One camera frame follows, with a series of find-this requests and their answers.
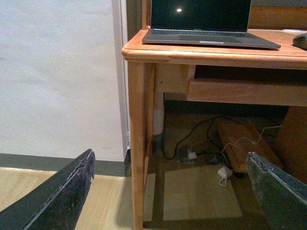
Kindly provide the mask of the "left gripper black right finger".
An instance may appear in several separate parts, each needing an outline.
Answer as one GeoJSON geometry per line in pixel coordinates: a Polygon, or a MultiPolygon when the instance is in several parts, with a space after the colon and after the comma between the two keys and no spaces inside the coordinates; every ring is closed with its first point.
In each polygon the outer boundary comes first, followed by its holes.
{"type": "Polygon", "coordinates": [[[307,228],[307,185],[254,152],[248,174],[265,218],[275,230],[307,228]]]}

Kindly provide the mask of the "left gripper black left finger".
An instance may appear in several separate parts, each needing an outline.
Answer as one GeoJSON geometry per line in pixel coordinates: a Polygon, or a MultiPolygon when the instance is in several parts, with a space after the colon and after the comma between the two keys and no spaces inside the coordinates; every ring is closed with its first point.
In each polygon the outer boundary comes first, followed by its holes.
{"type": "Polygon", "coordinates": [[[95,154],[76,159],[0,213],[2,230],[73,230],[94,178],[95,154]]]}

